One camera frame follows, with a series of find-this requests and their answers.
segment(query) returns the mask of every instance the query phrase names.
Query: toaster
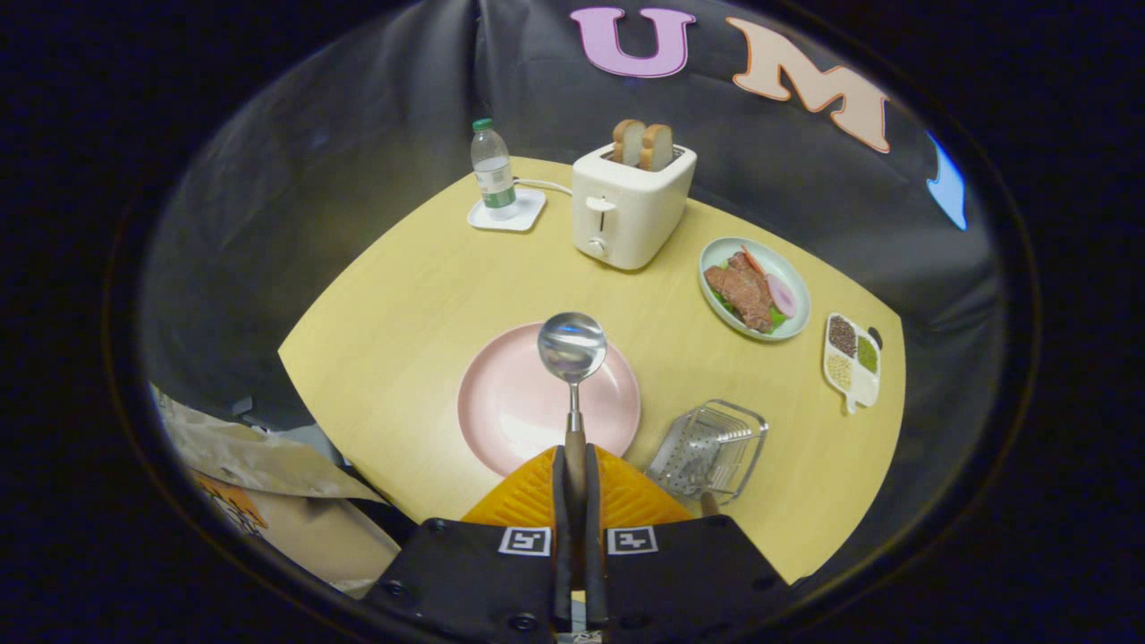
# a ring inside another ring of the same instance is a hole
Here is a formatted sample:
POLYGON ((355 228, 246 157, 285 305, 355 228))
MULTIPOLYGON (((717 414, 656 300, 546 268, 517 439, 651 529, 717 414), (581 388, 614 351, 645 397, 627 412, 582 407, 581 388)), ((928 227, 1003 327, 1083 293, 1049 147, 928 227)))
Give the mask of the toaster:
POLYGON ((572 244, 626 270, 648 264, 680 222, 696 154, 672 146, 658 172, 611 159, 613 144, 572 164, 572 244))

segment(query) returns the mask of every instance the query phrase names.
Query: bottle label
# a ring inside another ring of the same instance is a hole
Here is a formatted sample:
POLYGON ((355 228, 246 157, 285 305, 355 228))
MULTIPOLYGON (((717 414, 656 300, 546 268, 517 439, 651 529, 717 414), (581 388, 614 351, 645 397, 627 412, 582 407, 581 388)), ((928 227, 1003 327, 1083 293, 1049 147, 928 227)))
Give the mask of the bottle label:
POLYGON ((502 190, 500 193, 482 194, 481 198, 485 202, 485 207, 502 207, 516 201, 516 191, 510 186, 508 190, 502 190))
POLYGON ((513 189, 513 171, 508 164, 497 170, 476 171, 477 186, 481 187, 481 197, 489 207, 507 206, 516 199, 516 191, 513 189))

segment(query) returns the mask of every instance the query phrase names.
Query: toaster knob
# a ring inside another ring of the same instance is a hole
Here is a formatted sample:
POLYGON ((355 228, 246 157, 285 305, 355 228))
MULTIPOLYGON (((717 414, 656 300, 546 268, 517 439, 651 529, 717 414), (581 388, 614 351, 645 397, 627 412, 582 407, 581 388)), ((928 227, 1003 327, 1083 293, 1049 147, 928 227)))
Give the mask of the toaster knob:
POLYGON ((589 243, 585 244, 585 252, 595 258, 605 257, 607 250, 608 249, 607 246, 605 246, 603 239, 600 239, 598 237, 589 239, 589 243))

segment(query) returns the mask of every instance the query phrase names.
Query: yellow table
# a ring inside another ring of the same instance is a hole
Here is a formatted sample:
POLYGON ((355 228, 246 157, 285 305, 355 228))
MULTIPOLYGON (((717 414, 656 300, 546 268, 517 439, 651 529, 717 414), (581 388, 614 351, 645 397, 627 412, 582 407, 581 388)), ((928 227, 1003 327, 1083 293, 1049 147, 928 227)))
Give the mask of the yellow table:
MULTIPOLYGON (((514 158, 513 170, 571 184, 568 165, 514 158)), ((640 383, 640 430, 625 458, 646 468, 671 421, 708 399, 758 411, 771 431, 747 489, 725 511, 788 582, 819 568, 867 512, 898 441, 906 369, 899 316, 815 257, 692 199, 656 258, 621 272, 572 246, 567 195, 547 191, 526 234, 472 228, 466 213, 477 197, 468 175, 401 220, 279 348, 338 449, 414 521, 460 518, 502 480, 461 437, 456 402, 466 367, 510 328, 583 311, 640 383), (709 308, 697 262, 721 236, 757 239, 799 270, 813 303, 800 335, 758 343, 709 308), (885 344, 878 402, 853 416, 822 375, 832 311, 876 327, 885 344)), ((563 410, 556 417, 563 423, 563 410)))

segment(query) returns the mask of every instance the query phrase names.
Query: pink plate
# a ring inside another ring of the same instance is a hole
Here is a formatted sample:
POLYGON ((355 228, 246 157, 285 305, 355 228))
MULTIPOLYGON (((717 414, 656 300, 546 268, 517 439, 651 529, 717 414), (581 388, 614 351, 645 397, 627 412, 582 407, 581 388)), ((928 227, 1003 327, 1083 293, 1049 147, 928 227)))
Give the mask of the pink plate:
MULTIPOLYGON (((457 419, 469 449, 507 477, 526 461, 564 443, 569 386, 550 374, 537 353, 540 322, 497 336, 461 378, 457 419)), ((585 439, 623 455, 640 424, 640 387, 611 344, 605 363, 581 383, 585 439)))

